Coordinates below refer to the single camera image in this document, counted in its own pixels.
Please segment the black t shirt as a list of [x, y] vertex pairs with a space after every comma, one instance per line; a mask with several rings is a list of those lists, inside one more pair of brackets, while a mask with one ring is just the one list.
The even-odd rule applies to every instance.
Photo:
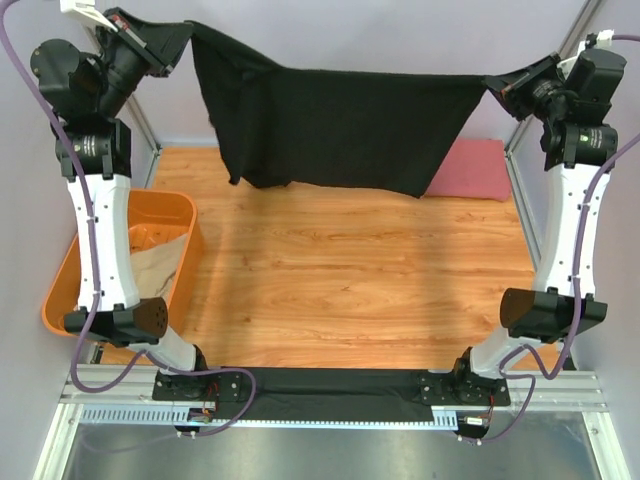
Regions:
[[485, 93], [476, 75], [289, 68], [203, 24], [191, 37], [232, 184], [422, 196]]

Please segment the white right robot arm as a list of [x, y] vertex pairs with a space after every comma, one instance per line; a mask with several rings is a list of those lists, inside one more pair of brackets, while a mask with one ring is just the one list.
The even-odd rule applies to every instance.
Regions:
[[550, 207], [531, 289], [506, 290], [499, 327], [456, 361], [450, 390], [462, 403], [475, 402], [486, 392], [486, 380], [505, 378], [526, 354], [560, 342], [556, 365], [543, 373], [555, 377], [575, 337], [605, 319], [592, 262], [600, 204], [618, 150], [618, 133], [604, 119], [626, 64], [606, 47], [586, 45], [567, 60], [553, 54], [486, 80], [512, 117], [542, 123]]

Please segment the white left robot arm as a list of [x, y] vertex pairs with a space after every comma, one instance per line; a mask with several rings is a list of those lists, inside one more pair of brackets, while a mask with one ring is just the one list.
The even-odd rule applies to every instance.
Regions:
[[53, 110], [56, 157], [77, 223], [81, 286], [62, 317], [66, 333], [146, 352], [180, 371], [176, 390], [188, 401], [209, 392], [201, 350], [169, 325], [159, 296], [143, 298], [134, 280], [128, 237], [131, 130], [117, 115], [146, 76], [166, 78], [192, 35], [188, 22], [151, 23], [92, 1], [63, 1], [63, 14], [95, 30], [99, 51], [62, 39], [34, 50], [30, 68]]

